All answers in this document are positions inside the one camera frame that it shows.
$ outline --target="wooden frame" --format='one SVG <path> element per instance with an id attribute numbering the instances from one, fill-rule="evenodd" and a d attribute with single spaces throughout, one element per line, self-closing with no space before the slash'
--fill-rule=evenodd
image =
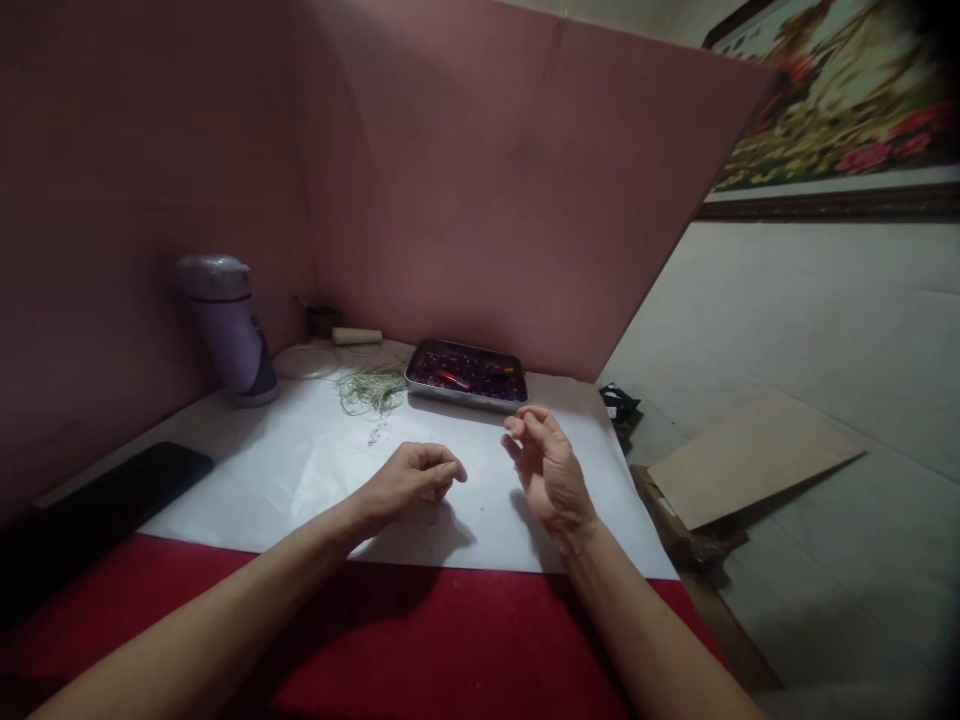
<path id="1" fill-rule="evenodd" d="M 748 0 L 707 33 L 710 50 L 776 0 Z M 836 221 L 960 219 L 960 182 L 704 202 L 694 220 Z"/>

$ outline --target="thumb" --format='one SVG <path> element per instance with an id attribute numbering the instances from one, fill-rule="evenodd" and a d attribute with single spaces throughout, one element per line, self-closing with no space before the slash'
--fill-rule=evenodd
<path id="1" fill-rule="evenodd" d="M 537 445 L 540 446 L 543 452 L 547 453 L 551 450 L 556 451 L 558 449 L 557 445 L 560 441 L 542 422 L 537 420 L 532 412 L 524 413 L 523 424 L 527 426 L 527 431 L 533 436 L 533 439 L 537 441 Z"/>
<path id="2" fill-rule="evenodd" d="M 423 478 L 426 484 L 432 487 L 439 487 L 451 482 L 454 478 L 463 482 L 463 472 L 458 462 L 448 462 L 442 465 L 436 465 L 429 470 L 423 471 Z"/>

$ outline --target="pink cardboard panel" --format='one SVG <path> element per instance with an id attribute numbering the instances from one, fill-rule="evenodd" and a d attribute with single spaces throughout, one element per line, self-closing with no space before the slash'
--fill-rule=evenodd
<path id="1" fill-rule="evenodd" d="M 583 380 L 771 80 L 488 0 L 298 10 L 322 291 L 353 325 Z"/>
<path id="2" fill-rule="evenodd" d="M 315 271 L 281 4 L 13 0 L 0 27 L 2 518 L 217 386 L 177 256 L 249 263 L 274 350 Z"/>

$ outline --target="red flowers in painting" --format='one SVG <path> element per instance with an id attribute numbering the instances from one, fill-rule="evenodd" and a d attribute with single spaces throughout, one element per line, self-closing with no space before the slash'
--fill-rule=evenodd
<path id="1" fill-rule="evenodd" d="M 917 130 L 948 130 L 957 123 L 957 104 L 947 100 L 937 105 L 921 108 L 898 122 L 890 130 L 890 138 L 909 135 Z"/>
<path id="2" fill-rule="evenodd" d="M 914 135 L 912 138 L 907 140 L 903 145 L 896 149 L 897 155 L 917 155 L 922 153 L 927 149 L 927 145 L 933 140 L 933 135 L 930 133 L 920 133 L 919 135 Z"/>
<path id="3" fill-rule="evenodd" d="M 847 171 L 848 175 L 855 175 L 861 170 L 872 168 L 879 165 L 887 156 L 890 155 L 890 146 L 886 143 L 874 143 L 866 147 L 857 148 L 853 152 L 847 153 L 843 159 L 837 163 L 836 170 Z"/>
<path id="4" fill-rule="evenodd" d="M 957 103 L 953 100 L 916 110 L 890 128 L 886 142 L 875 142 L 847 153 L 834 170 L 856 175 L 881 165 L 891 155 L 898 158 L 920 155 L 933 142 L 935 132 L 954 128 L 958 118 Z"/>

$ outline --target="finger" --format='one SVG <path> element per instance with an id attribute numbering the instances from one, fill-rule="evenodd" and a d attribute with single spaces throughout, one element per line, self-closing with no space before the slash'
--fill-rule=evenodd
<path id="1" fill-rule="evenodd" d="M 436 465 L 453 462 L 457 463 L 460 467 L 460 474 L 457 475 L 457 480 L 460 482 L 467 481 L 467 469 L 463 466 L 463 463 L 460 462 L 460 459 L 450 452 L 450 449 L 446 445 L 439 445 L 438 443 L 417 443 L 416 453 L 418 464 L 414 467 L 416 467 L 417 470 L 428 470 Z"/>
<path id="2" fill-rule="evenodd" d="M 464 472 L 460 461 L 455 460 L 424 470 L 422 478 L 427 485 L 437 488 L 452 483 L 454 480 L 466 482 L 467 474 Z"/>
<path id="3" fill-rule="evenodd" d="M 517 410 L 517 416 L 521 418 L 529 413 L 533 413 L 534 417 L 536 417 L 537 420 L 539 420 L 540 423 L 547 428 L 547 430 L 558 432 L 563 435 L 564 439 L 566 439 L 567 436 L 563 434 L 563 428 L 560 427 L 560 423 L 557 422 L 557 419 L 549 410 L 544 410 L 536 405 L 524 405 L 522 408 Z"/>
<path id="4" fill-rule="evenodd" d="M 433 491 L 430 495 L 430 499 L 436 503 L 443 502 L 443 498 L 447 496 L 447 491 L 452 486 L 453 486 L 453 481 L 450 481 L 450 482 L 445 482 L 440 487 L 433 488 Z"/>
<path id="5" fill-rule="evenodd" d="M 503 427 L 514 438 L 519 438 L 524 434 L 524 430 L 526 430 L 526 425 L 523 424 L 523 420 L 513 416 L 503 421 Z"/>
<path id="6" fill-rule="evenodd" d="M 523 460 L 523 451 L 517 446 L 517 443 L 509 435 L 504 435 L 500 438 L 500 444 L 503 445 L 504 449 L 507 451 L 507 455 L 510 456 L 510 459 L 513 460 L 513 467 L 517 471 L 517 477 L 520 478 L 520 484 L 523 486 L 524 492 L 526 492 L 527 487 L 530 485 L 530 476 L 524 475 L 520 470 L 520 463 Z"/>
<path id="7" fill-rule="evenodd" d="M 513 438 L 509 435 L 504 435 L 500 438 L 500 444 L 503 445 L 503 449 L 507 451 L 507 455 L 510 456 L 510 459 L 513 460 L 514 463 L 520 462 L 520 447 L 514 442 Z"/>
<path id="8" fill-rule="evenodd" d="M 563 440 L 566 440 L 563 433 L 561 433 L 558 438 L 553 432 L 548 430 L 532 412 L 523 414 L 523 422 L 527 426 L 527 432 L 533 436 L 533 439 L 537 441 L 537 445 L 539 445 L 540 449 L 545 453 L 556 453 L 562 449 Z"/>

